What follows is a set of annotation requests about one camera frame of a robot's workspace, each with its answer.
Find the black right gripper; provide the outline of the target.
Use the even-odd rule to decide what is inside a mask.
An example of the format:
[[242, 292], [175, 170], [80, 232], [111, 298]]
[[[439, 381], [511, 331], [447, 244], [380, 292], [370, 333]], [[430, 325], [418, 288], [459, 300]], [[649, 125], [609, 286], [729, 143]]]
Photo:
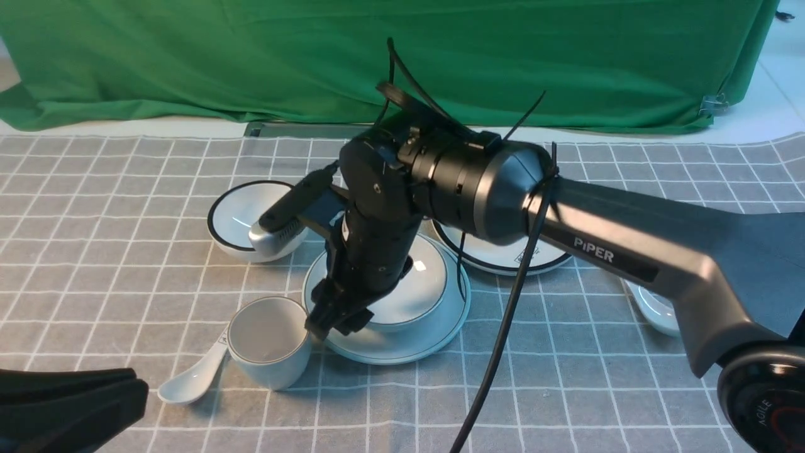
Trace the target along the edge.
[[373, 305], [389, 295], [410, 270], [409, 252], [423, 215], [371, 215], [351, 201], [328, 243], [328, 270], [314, 290], [305, 329], [325, 341], [333, 330], [351, 335], [377, 313]]

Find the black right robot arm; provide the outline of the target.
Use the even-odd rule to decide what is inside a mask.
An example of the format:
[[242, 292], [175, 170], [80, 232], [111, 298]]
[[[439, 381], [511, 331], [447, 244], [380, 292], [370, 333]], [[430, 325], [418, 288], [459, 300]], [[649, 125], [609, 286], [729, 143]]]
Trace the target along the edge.
[[540, 238], [672, 302], [692, 373], [757, 452], [803, 451], [803, 213], [736, 214], [566, 179], [555, 151], [403, 112], [348, 141], [348, 197], [305, 327], [359, 332], [413, 261], [428, 217], [480, 240]]

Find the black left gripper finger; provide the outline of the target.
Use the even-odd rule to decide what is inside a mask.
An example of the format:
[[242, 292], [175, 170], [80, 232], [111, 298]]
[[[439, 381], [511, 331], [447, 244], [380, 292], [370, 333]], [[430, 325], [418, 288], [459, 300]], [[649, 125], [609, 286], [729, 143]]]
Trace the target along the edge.
[[2, 370], [2, 394], [51, 394], [83, 392], [136, 379], [131, 368], [80, 372], [21, 372]]
[[3, 377], [3, 452], [95, 452], [141, 420], [138, 377]]

